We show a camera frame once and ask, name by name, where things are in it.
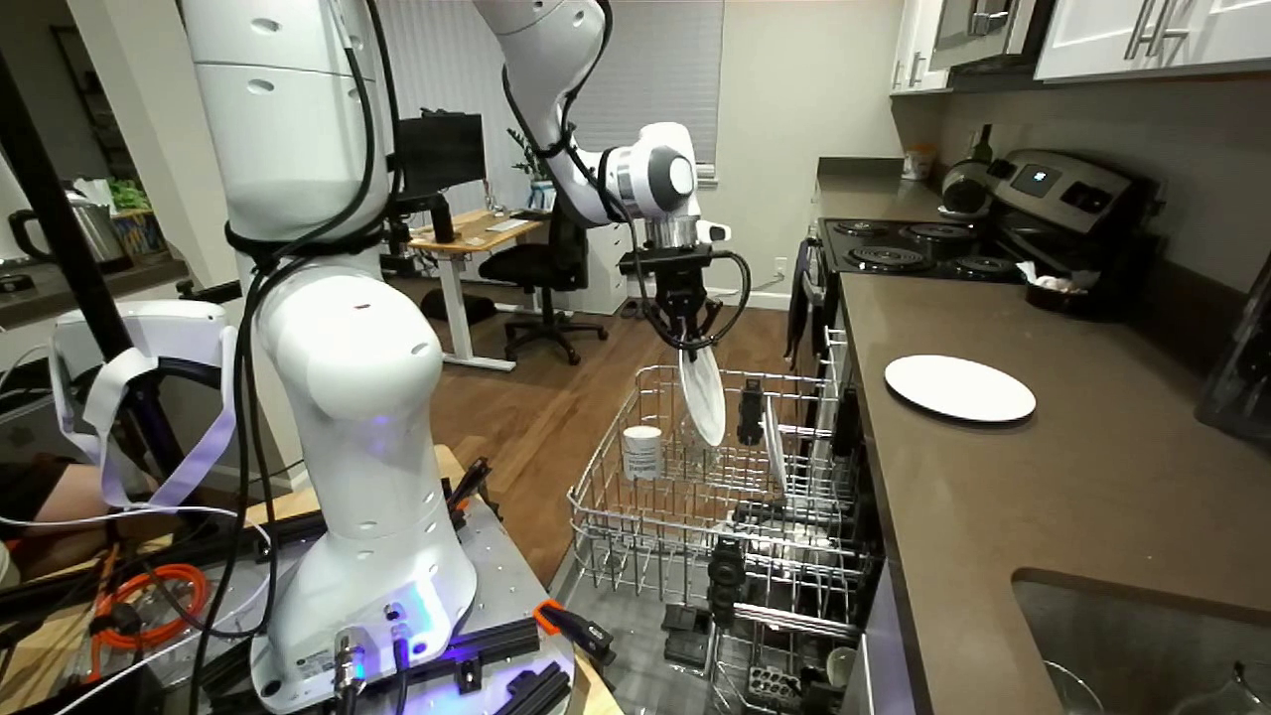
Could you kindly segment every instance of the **microwave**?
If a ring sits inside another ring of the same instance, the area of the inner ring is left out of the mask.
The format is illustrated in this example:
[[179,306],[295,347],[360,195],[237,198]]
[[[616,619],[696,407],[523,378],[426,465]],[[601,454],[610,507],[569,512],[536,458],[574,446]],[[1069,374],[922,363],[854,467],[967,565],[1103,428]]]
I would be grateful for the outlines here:
[[1054,0],[944,0],[930,67],[1036,62],[1054,5]]

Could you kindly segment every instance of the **office chair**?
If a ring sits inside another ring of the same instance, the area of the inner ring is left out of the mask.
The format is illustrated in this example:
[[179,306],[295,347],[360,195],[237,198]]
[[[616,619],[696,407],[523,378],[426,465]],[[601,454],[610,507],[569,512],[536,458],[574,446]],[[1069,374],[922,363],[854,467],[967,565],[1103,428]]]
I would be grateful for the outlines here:
[[[525,288],[525,292],[543,291],[540,320],[508,320],[503,329],[507,333],[507,345],[503,354],[507,361],[516,361],[516,351],[539,338],[550,338],[564,347],[569,364],[577,366],[582,357],[573,348],[566,333],[595,331],[600,339],[608,339],[609,331],[596,323],[574,323],[564,312],[552,307],[552,291],[569,291],[587,287],[587,231],[576,225],[562,211],[559,204],[552,211],[548,226],[548,241],[524,243],[491,255],[478,269],[482,277],[492,281],[511,282]],[[524,330],[517,335],[517,330]]]

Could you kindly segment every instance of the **computer monitor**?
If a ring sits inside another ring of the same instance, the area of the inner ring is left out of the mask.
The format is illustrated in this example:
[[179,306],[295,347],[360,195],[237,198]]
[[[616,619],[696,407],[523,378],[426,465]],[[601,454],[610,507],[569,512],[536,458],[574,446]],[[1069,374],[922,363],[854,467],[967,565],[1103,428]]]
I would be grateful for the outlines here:
[[442,188],[486,178],[480,114],[426,112],[398,123],[394,151],[403,185],[399,198],[412,201]]

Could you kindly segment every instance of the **person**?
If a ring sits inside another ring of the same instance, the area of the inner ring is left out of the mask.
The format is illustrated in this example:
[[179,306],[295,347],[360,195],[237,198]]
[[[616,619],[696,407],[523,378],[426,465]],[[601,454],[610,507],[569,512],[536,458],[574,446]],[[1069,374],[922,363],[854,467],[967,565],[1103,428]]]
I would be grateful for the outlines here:
[[[56,460],[0,464],[0,517],[17,522],[72,522],[107,514],[97,467]],[[103,525],[14,527],[0,525],[23,579],[92,559],[107,544]]]

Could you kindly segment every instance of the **backsplash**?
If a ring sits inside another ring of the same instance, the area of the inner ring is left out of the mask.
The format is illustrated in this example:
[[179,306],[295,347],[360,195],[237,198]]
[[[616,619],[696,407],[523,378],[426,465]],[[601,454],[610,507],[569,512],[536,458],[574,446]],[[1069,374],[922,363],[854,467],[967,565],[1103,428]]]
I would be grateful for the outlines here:
[[1271,79],[1071,85],[948,98],[941,163],[993,124],[996,155],[1031,146],[1150,177],[1167,259],[1247,291],[1271,251]]

